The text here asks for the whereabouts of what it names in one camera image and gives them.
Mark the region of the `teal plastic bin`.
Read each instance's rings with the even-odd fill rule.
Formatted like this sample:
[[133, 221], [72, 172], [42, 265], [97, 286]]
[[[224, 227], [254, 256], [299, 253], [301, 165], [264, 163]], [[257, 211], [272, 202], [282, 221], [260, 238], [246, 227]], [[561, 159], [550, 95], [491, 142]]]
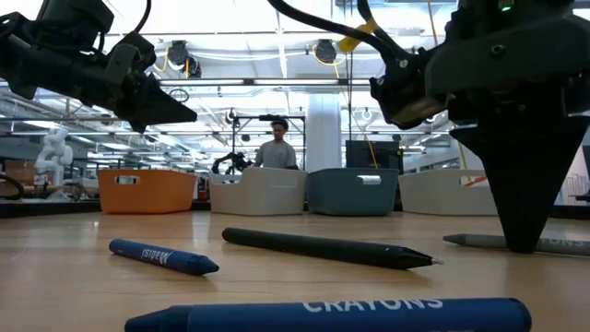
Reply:
[[399, 170], [333, 168], [310, 172], [306, 201], [312, 213], [381, 217], [394, 210]]

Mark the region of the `white column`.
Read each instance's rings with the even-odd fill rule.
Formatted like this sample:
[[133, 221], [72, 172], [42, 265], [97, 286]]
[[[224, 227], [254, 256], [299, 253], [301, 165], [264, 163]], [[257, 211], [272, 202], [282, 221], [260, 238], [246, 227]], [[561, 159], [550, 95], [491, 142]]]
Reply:
[[341, 107], [338, 94], [312, 94], [306, 112], [306, 169], [341, 166]]

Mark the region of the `black aluminium table frame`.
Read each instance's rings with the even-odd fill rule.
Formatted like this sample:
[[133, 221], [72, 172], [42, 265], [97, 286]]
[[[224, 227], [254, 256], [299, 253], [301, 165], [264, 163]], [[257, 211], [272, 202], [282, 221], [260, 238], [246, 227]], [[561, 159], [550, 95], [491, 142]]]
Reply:
[[[92, 212], [101, 212], [99, 201], [90, 200], [67, 203], [23, 203], [16, 201], [0, 202], [0, 219]], [[552, 209], [550, 216], [555, 219], [590, 220], [590, 207], [555, 206]]]

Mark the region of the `grey crayon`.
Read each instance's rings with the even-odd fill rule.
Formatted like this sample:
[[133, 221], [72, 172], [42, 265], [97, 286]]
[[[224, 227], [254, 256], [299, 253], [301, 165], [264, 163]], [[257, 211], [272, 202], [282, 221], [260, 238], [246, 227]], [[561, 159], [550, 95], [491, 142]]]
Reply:
[[[461, 246], [507, 249], [505, 239], [499, 235], [459, 233], [444, 235], [443, 239], [448, 243]], [[540, 238], [534, 249], [535, 253], [574, 255], [590, 257], [590, 242]]]

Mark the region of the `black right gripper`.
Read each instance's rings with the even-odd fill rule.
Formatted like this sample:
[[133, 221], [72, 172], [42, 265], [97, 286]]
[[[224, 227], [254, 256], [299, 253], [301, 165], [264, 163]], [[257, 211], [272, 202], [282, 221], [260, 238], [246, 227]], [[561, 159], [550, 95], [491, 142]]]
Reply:
[[[581, 113], [590, 109], [590, 20], [561, 13], [480, 35], [448, 34], [433, 49], [393, 61], [385, 75], [371, 78], [370, 87], [385, 121], [401, 129], [443, 110], [461, 119], [550, 104], [566, 114]], [[551, 102], [551, 95], [557, 100]], [[588, 116], [567, 117], [536, 146], [523, 247], [502, 156], [503, 120], [481, 116], [474, 126], [451, 131], [482, 163], [510, 251], [535, 251], [589, 125]]]

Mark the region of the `light grey plastic bin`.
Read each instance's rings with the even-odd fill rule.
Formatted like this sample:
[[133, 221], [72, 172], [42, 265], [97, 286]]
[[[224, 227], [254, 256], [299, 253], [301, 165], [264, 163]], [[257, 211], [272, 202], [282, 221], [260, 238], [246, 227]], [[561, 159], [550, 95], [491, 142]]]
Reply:
[[241, 175], [209, 174], [212, 212], [242, 216], [299, 215], [306, 171], [246, 168]]
[[482, 170], [439, 169], [399, 176], [405, 212], [439, 216], [497, 216], [488, 185], [466, 186], [462, 178], [485, 176]]

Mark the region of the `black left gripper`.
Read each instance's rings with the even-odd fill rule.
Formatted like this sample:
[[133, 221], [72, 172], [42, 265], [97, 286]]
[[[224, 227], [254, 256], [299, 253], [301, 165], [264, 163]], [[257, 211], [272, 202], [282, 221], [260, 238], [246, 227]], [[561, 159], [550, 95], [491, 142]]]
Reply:
[[151, 125], [195, 122], [194, 111], [145, 74], [154, 61], [154, 46], [135, 31], [103, 58], [32, 46], [19, 59], [18, 95], [30, 99], [36, 89], [48, 89], [111, 110], [137, 133]]

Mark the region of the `orange plastic bin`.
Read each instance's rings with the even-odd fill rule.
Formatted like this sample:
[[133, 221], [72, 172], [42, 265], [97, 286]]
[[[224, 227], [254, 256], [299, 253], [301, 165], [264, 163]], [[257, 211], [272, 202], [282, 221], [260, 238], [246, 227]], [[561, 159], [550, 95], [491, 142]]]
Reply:
[[170, 170], [99, 170], [100, 208], [110, 214], [187, 211], [193, 204], [196, 179]]

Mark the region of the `blue crayon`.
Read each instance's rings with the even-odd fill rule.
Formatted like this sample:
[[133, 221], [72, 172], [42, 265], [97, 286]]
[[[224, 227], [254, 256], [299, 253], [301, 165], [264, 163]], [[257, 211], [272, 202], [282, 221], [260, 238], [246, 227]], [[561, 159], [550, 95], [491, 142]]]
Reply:
[[110, 242], [109, 249], [115, 255], [188, 275], [204, 276], [205, 274], [219, 271], [218, 264], [205, 255], [198, 255], [153, 244], [114, 239]]
[[173, 305], [124, 332], [531, 332], [514, 298]]

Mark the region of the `person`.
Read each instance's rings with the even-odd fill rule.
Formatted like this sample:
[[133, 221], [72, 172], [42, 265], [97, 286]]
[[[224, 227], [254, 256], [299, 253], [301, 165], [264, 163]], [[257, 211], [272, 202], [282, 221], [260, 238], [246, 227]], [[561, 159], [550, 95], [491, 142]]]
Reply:
[[289, 125], [284, 120], [277, 120], [271, 123], [271, 127], [273, 139], [260, 146], [254, 167], [298, 170], [295, 149], [284, 139]]

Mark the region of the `large black pen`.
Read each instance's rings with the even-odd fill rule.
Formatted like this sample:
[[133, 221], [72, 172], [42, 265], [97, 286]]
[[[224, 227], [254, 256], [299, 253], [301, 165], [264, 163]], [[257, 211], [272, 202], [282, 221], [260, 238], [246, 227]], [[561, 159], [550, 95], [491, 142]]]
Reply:
[[433, 256], [393, 244], [365, 243], [239, 228], [226, 228], [221, 236], [229, 243], [373, 267], [408, 270], [443, 263]]

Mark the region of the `cardboard box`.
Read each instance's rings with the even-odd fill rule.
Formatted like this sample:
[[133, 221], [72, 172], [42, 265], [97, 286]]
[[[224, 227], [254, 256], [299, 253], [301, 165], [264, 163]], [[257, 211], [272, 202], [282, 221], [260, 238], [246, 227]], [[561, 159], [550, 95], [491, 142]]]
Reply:
[[6, 175], [23, 185], [33, 185], [36, 175], [34, 160], [5, 160]]

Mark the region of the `black ceiling light rail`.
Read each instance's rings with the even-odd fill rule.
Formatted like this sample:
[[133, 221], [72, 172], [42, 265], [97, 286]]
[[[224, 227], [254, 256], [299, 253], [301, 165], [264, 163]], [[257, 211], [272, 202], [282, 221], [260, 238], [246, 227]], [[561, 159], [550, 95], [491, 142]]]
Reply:
[[162, 87], [225, 87], [225, 86], [260, 86], [260, 87], [332, 87], [352, 86], [369, 87], [367, 79], [346, 78], [224, 78], [224, 79], [162, 79]]

